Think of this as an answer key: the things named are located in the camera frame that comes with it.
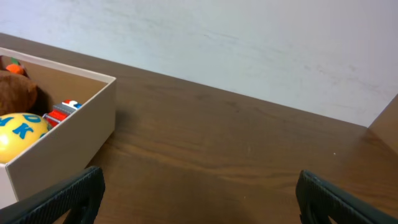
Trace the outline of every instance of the toy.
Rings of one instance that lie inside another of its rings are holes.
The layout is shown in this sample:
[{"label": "toy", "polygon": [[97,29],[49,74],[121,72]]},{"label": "toy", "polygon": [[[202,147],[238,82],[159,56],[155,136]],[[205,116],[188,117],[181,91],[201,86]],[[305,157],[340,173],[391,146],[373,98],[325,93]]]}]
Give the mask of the toy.
[{"label": "toy", "polygon": [[23,75],[0,70],[0,116],[26,112],[35,103],[37,85]]},{"label": "toy", "polygon": [[6,70],[8,70],[11,73],[15,73],[15,74],[20,74],[23,75],[24,74],[24,68],[22,68],[22,66],[17,65],[17,64],[10,64],[6,67]]},{"label": "toy", "polygon": [[55,127],[80,107],[81,104],[74,100],[65,100],[60,104],[54,105],[53,110],[48,114],[44,114],[43,118]]},{"label": "toy", "polygon": [[38,115],[13,113],[0,116],[0,163],[7,163],[51,130]]},{"label": "toy", "polygon": [[22,65],[19,64],[17,59],[11,58],[11,62],[12,64],[8,65],[6,67],[6,70],[8,70],[11,73],[20,74],[20,75],[23,75],[25,73],[24,68],[22,67]]}]

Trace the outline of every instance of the wooden table surface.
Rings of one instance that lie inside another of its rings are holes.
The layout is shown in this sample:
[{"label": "wooden table surface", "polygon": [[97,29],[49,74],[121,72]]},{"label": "wooden table surface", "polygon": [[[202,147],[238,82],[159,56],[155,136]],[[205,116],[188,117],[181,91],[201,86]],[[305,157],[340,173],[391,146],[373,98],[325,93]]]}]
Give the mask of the wooden table surface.
[{"label": "wooden table surface", "polygon": [[106,181],[96,223],[300,223],[302,169],[398,217],[398,157],[364,127],[4,34],[0,46],[118,79],[116,130],[90,163]]}]

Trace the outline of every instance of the toy box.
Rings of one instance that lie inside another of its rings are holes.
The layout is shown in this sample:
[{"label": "toy box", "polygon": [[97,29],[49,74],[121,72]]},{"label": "toy box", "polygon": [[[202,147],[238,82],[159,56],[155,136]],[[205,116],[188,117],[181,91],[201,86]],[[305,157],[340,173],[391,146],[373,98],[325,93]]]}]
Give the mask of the toy box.
[{"label": "toy box", "polygon": [[81,107],[24,152],[0,164],[0,208],[23,200],[84,169],[114,131],[116,79],[0,48],[16,58],[40,88],[37,110],[66,99]]}]

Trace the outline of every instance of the orange toy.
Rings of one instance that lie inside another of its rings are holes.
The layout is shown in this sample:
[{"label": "orange toy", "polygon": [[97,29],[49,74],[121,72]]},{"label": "orange toy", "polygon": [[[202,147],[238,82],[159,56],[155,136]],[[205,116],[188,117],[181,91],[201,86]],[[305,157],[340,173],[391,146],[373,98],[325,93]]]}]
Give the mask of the orange toy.
[{"label": "orange toy", "polygon": [[17,64],[10,64],[6,67],[6,70],[8,70],[11,73],[15,73],[15,74],[20,74],[23,75],[24,74],[24,68],[22,68],[22,66],[17,65]]}]

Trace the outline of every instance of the yellow ball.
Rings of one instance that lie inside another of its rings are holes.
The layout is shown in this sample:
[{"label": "yellow ball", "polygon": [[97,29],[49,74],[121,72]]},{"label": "yellow ball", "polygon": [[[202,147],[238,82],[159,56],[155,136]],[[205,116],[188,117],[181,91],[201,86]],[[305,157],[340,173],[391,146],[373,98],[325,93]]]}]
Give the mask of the yellow ball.
[{"label": "yellow ball", "polygon": [[51,130],[36,114],[13,113],[0,116],[0,163],[7,163]]}]

